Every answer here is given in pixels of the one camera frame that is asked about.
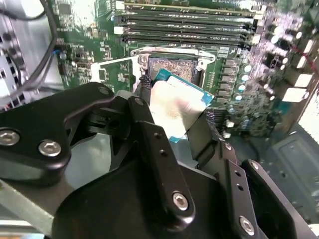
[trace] cable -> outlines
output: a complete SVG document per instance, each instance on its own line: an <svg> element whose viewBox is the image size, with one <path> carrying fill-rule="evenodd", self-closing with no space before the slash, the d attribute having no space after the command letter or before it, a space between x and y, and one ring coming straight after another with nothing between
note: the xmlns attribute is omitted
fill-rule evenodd
<svg viewBox="0 0 319 239"><path fill-rule="evenodd" d="M32 86L32 84L36 81L36 79L39 77L39 75L41 74L41 72L44 69L46 63L48 62L50 56L52 55L52 52L54 51L55 43L56 43L56 40L57 40L57 29L56 29L56 25L55 25L55 22L54 22L54 16L53 16L51 10L49 9L49 7L47 6L46 1L45 0L40 0L40 2L42 4L42 6L44 8L44 11L46 12L46 15L47 15L47 18L48 18L48 22L49 22L50 30L51 30L51 35L52 35L52 40L51 40L51 42L49 44L48 49L44 53L43 58L41 59L39 65L36 67L36 69L31 74L29 79L22 86L19 86L17 88L17 90L14 91L11 95L5 96L5 97L1 97L0 98L0 105L7 105L13 99L15 99L18 96L20 96L23 93L23 91L25 91L28 88L30 88Z"/></svg>
<svg viewBox="0 0 319 239"><path fill-rule="evenodd" d="M36 84L35 87L31 88L32 90L38 89L43 84L43 82L45 81L45 79L46 79L46 77L47 77L47 75L49 73L49 70L51 68L51 65L52 65L52 62L53 62L53 58L54 58L54 55L51 55L49 61L46 64L46 68L45 68L45 70L43 72L43 75L42 75L41 79L39 80L39 82Z"/></svg>
<svg viewBox="0 0 319 239"><path fill-rule="evenodd" d="M3 52L4 52L4 54L8 55L8 57L12 61L13 65L15 66L15 72L17 73L17 78L18 78L18 85L20 86L21 81L22 81L22 75L21 75L21 71L18 67L18 63L15 60L15 58L9 53L9 51L3 49Z"/></svg>
<svg viewBox="0 0 319 239"><path fill-rule="evenodd" d="M6 9L0 9L0 14L5 15L5 16L13 19L13 20L35 21L35 20L39 20L40 18L42 18L45 15L45 11L40 13L38 16L33 16L33 17L18 16L18 15L15 15L14 13L12 13L12 12L6 10Z"/></svg>

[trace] bolt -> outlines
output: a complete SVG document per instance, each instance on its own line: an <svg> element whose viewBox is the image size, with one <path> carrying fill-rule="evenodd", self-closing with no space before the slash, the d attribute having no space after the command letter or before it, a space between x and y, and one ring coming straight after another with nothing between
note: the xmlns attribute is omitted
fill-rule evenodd
<svg viewBox="0 0 319 239"><path fill-rule="evenodd" d="M258 170L259 169L259 166L257 165L257 163L255 162L251 162L251 165L256 169Z"/></svg>
<svg viewBox="0 0 319 239"><path fill-rule="evenodd" d="M228 150L231 150L231 146L229 143L225 143L225 147L228 149Z"/></svg>
<svg viewBox="0 0 319 239"><path fill-rule="evenodd" d="M0 145L11 146L18 143L20 136L12 130L0 131Z"/></svg>
<svg viewBox="0 0 319 239"><path fill-rule="evenodd" d="M142 63L145 64L145 63L147 63L147 61L148 61L148 60L147 60L146 56L142 56L142 57L141 57L141 62L142 62Z"/></svg>
<svg viewBox="0 0 319 239"><path fill-rule="evenodd" d="M135 97L135 101L136 103L138 103L139 105L143 106L144 105L144 102L141 100L141 98L139 97Z"/></svg>
<svg viewBox="0 0 319 239"><path fill-rule="evenodd" d="M247 218L240 216L239 222L241 227L244 229L245 232L247 232L248 235L253 236L255 234L255 229Z"/></svg>
<svg viewBox="0 0 319 239"><path fill-rule="evenodd" d="M105 87L99 87L99 91L104 94L104 95L108 95L109 91L105 88Z"/></svg>
<svg viewBox="0 0 319 239"><path fill-rule="evenodd" d="M58 156L61 150L61 146L52 140L45 140L39 145L40 153L48 157Z"/></svg>
<svg viewBox="0 0 319 239"><path fill-rule="evenodd" d="M188 201L186 197L181 193L173 194L173 202L182 211L186 211L188 208Z"/></svg>

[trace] electrolytic capacitor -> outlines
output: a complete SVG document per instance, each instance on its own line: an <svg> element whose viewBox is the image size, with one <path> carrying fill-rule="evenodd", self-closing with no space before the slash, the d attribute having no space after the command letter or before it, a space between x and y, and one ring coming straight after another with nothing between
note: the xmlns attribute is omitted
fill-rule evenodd
<svg viewBox="0 0 319 239"><path fill-rule="evenodd" d="M259 81L259 85L261 85L262 88L267 89L269 85L264 81Z"/></svg>
<svg viewBox="0 0 319 239"><path fill-rule="evenodd" d="M267 33L266 34L266 36L265 36L265 38L267 39L267 40L269 40L271 43L273 43L273 44L276 44L277 42L278 42L278 40L279 40L279 37L278 36L275 36L275 35L273 35L273 34L271 34L271 33Z"/></svg>
<svg viewBox="0 0 319 239"><path fill-rule="evenodd" d="M239 78L243 81L243 82L246 82L249 80L249 75L246 75L246 74L241 74L239 76Z"/></svg>
<svg viewBox="0 0 319 239"><path fill-rule="evenodd" d="M270 101L273 101L275 99L275 96L270 94L269 92L266 92L266 96L268 97Z"/></svg>
<svg viewBox="0 0 319 239"><path fill-rule="evenodd" d="M275 35L278 35L278 34L283 32L283 28L280 26L276 26L276 25L270 25L268 27L268 30L271 31L272 33L274 33Z"/></svg>
<svg viewBox="0 0 319 239"><path fill-rule="evenodd" d="M291 43L283 38L279 38L279 40L276 43L276 46L285 51L289 51L291 48Z"/></svg>
<svg viewBox="0 0 319 239"><path fill-rule="evenodd" d="M295 31L295 30L291 30L291 29L286 30L285 34L291 35L295 39L300 39L301 36L303 35L303 33L301 31Z"/></svg>
<svg viewBox="0 0 319 239"><path fill-rule="evenodd" d="M248 72L251 72L253 67L251 65L249 65L249 64L243 64L242 65L242 69L244 70L244 72L248 73Z"/></svg>
<svg viewBox="0 0 319 239"><path fill-rule="evenodd" d="M234 94L234 98L236 101L241 101L243 97L240 94Z"/></svg>

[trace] capacitor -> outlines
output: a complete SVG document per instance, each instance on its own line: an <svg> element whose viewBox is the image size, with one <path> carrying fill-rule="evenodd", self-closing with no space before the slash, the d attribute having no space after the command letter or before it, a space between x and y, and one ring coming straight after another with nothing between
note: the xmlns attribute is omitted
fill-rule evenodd
<svg viewBox="0 0 319 239"><path fill-rule="evenodd" d="M244 91L244 90L246 89L246 87L245 87L245 85L243 85L243 84L238 84L238 85L237 85L237 89L238 89L239 91Z"/></svg>
<svg viewBox="0 0 319 239"><path fill-rule="evenodd" d="M59 57L61 60L66 60L67 55L65 54L65 52L60 52Z"/></svg>
<svg viewBox="0 0 319 239"><path fill-rule="evenodd" d="M246 75L246 74L241 74L239 76L239 78L243 81L243 82L246 82L249 80L249 75Z"/></svg>
<svg viewBox="0 0 319 239"><path fill-rule="evenodd" d="M273 35L273 34L271 34L271 33L267 33L266 34L266 36L265 36L265 38L267 39L267 40L269 40L271 43L273 43L273 44L276 44L277 42L278 42L278 40L279 40L279 37L278 36L275 36L275 35Z"/></svg>
<svg viewBox="0 0 319 239"><path fill-rule="evenodd" d="M268 27L268 30L274 33L275 35L278 35L284 31L282 27L273 24Z"/></svg>
<svg viewBox="0 0 319 239"><path fill-rule="evenodd" d="M246 73L250 72L253 69L253 67L249 64L243 64L242 68L243 68L244 72L246 72Z"/></svg>
<svg viewBox="0 0 319 239"><path fill-rule="evenodd" d="M234 98L236 101L241 101L243 97L240 94L234 94Z"/></svg>
<svg viewBox="0 0 319 239"><path fill-rule="evenodd" d="M291 30L291 29L286 30L285 34L291 35L295 39L300 39L301 36L303 35L303 33L301 31L295 31L295 30Z"/></svg>
<svg viewBox="0 0 319 239"><path fill-rule="evenodd" d="M289 51L291 47L291 43L283 38L279 38L279 40L276 42L276 46L278 46L279 48L285 51Z"/></svg>
<svg viewBox="0 0 319 239"><path fill-rule="evenodd" d="M267 89L269 87L269 85L264 81L259 81L259 85L264 89Z"/></svg>
<svg viewBox="0 0 319 239"><path fill-rule="evenodd" d="M270 94L269 92L266 92L266 96L268 97L269 101L273 101L275 99L275 96Z"/></svg>
<svg viewBox="0 0 319 239"><path fill-rule="evenodd" d="M228 107L227 107L227 111L230 113L230 114L234 114L235 113L235 109L234 109L234 107L232 106L232 105L229 105Z"/></svg>

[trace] electronic component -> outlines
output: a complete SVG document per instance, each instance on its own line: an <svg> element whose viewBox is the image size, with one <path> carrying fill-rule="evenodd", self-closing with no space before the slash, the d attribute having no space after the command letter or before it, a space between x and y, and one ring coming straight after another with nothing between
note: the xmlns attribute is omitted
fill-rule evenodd
<svg viewBox="0 0 319 239"><path fill-rule="evenodd" d="M240 80L242 80L243 82L246 82L246 81L249 80L249 75L240 74L239 78L240 78Z"/></svg>
<svg viewBox="0 0 319 239"><path fill-rule="evenodd" d="M222 76L221 81L222 82L232 82L234 80L234 77L232 76Z"/></svg>
<svg viewBox="0 0 319 239"><path fill-rule="evenodd" d="M273 35L271 33L266 34L265 38L273 44L275 44L279 41L279 37L276 35Z"/></svg>
<svg viewBox="0 0 319 239"><path fill-rule="evenodd" d="M223 90L227 90L230 88L230 85L229 84L225 84L225 83L221 83L219 85L219 88L223 89Z"/></svg>
<svg viewBox="0 0 319 239"><path fill-rule="evenodd" d="M244 84L237 84L237 90L239 90L239 91L244 91L245 89L246 89L246 87L245 87L245 85Z"/></svg>
<svg viewBox="0 0 319 239"><path fill-rule="evenodd" d="M236 68L225 67L223 73L227 75L233 75L236 72Z"/></svg>
<svg viewBox="0 0 319 239"><path fill-rule="evenodd" d="M274 33L275 35L278 35L278 34L283 32L282 27L276 26L276 25L270 25L268 27L268 30L271 31L272 33Z"/></svg>
<svg viewBox="0 0 319 239"><path fill-rule="evenodd" d="M243 99L243 97L240 94L234 94L234 99L236 101L241 101Z"/></svg>
<svg viewBox="0 0 319 239"><path fill-rule="evenodd" d="M291 29L286 30L285 33L287 35L293 36L295 39L299 39L303 35L301 31L295 31L295 30L291 30Z"/></svg>
<svg viewBox="0 0 319 239"><path fill-rule="evenodd" d="M235 123L233 121L230 121L229 119L226 120L226 127L232 128L234 127Z"/></svg>
<svg viewBox="0 0 319 239"><path fill-rule="evenodd" d="M277 54L268 53L264 64L268 66L270 69L278 68L283 70L285 68L285 64L288 62L287 57L283 57Z"/></svg>
<svg viewBox="0 0 319 239"><path fill-rule="evenodd" d="M61 3L59 4L59 13L61 15L71 15L72 14L72 10L71 10L71 5L70 4L66 4L66 3Z"/></svg>
<svg viewBox="0 0 319 239"><path fill-rule="evenodd" d="M226 95L228 95L228 92L227 91L218 91L218 95L219 96L226 96Z"/></svg>
<svg viewBox="0 0 319 239"><path fill-rule="evenodd" d="M228 67L235 67L239 63L239 60L237 59L226 59L225 61L225 66Z"/></svg>
<svg viewBox="0 0 319 239"><path fill-rule="evenodd" d="M313 73L302 69L290 68L285 72L284 78L294 87L307 87L313 78Z"/></svg>
<svg viewBox="0 0 319 239"><path fill-rule="evenodd" d="M279 38L278 41L276 42L276 46L278 46L279 48L285 51L289 51L291 48L291 43L287 41L286 39Z"/></svg>
<svg viewBox="0 0 319 239"><path fill-rule="evenodd" d="M241 66L241 68L244 70L244 72L248 73L248 72L251 72L251 70L253 69L253 67L249 64L243 64Z"/></svg>

